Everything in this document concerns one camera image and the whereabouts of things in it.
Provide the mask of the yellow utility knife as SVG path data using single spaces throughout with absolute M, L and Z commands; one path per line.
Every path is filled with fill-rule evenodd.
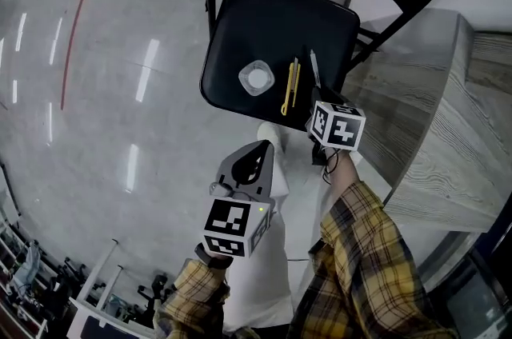
M 286 86 L 285 100 L 281 106 L 282 116 L 286 116 L 288 109 L 294 108 L 298 92 L 298 80 L 300 77 L 301 64 L 297 57 L 290 63 L 289 75 Z

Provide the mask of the person's left forearm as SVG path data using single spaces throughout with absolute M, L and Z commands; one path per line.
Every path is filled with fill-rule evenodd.
M 226 270 L 186 259 L 170 296 L 156 306 L 156 339 L 223 339 L 223 306 L 229 294 Z

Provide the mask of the clear plastic water bottle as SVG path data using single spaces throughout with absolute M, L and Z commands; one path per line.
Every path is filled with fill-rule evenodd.
M 255 60 L 240 70 L 238 80 L 250 96 L 257 97 L 274 85 L 275 77 L 266 62 Z

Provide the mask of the person's right forearm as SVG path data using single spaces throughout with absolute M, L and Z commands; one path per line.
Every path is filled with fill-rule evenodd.
M 325 153 L 333 200 L 286 339 L 458 339 L 437 320 L 398 227 L 350 155 Z

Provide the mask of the black wristwatch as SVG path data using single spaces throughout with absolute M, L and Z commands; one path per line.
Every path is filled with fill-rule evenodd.
M 211 269 L 226 270 L 233 263 L 232 257 L 215 257 L 211 256 L 206 252 L 206 249 L 202 243 L 198 243 L 194 249 L 196 256 Z

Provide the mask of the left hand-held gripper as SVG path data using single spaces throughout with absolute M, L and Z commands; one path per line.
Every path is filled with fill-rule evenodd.
M 274 146 L 269 141 L 252 142 L 222 161 L 219 181 L 210 185 L 213 201 L 203 227 L 210 252 L 244 258 L 254 253 L 274 212 L 273 166 Z

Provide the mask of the white work table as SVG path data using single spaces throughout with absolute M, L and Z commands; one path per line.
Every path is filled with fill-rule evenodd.
M 155 331 L 136 322 L 125 323 L 107 313 L 98 310 L 86 301 L 70 299 L 70 303 L 76 308 L 76 314 L 68 329 L 68 339 L 79 339 L 89 317 L 99 324 L 100 328 L 111 327 L 116 330 L 136 337 L 137 339 L 156 339 Z

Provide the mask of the black folding chair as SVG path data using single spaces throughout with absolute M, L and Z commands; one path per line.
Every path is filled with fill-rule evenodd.
M 393 0 L 400 15 L 382 32 L 362 27 L 359 16 L 330 0 L 206 0 L 210 43 L 200 90 L 212 106 L 304 130 L 315 84 L 310 50 L 321 84 L 339 91 L 346 75 L 397 33 L 431 0 Z M 294 108 L 282 116 L 290 63 L 301 64 Z M 238 80 L 240 70 L 263 60 L 275 82 L 253 97 Z

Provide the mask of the person's left shoe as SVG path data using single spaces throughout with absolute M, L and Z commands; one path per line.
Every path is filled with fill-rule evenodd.
M 283 154 L 285 152 L 282 131 L 280 127 L 274 123 L 262 122 L 257 130 L 257 139 L 259 141 L 269 141 L 273 145 L 276 153 Z

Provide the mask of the grey pen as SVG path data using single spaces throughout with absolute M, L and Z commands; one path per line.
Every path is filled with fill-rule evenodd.
M 313 50 L 310 50 L 310 62 L 311 62 L 313 73 L 314 73 L 315 85 L 318 88 L 320 88 L 321 80 L 320 80 L 320 75 L 319 75 L 318 63 L 317 63 L 316 54 Z

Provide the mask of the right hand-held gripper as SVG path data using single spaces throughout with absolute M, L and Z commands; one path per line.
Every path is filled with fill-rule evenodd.
M 356 151 L 362 138 L 366 115 L 362 109 L 328 87 L 315 86 L 311 92 L 313 113 L 306 124 L 309 138 L 314 142 L 312 164 L 323 166 L 325 148 Z

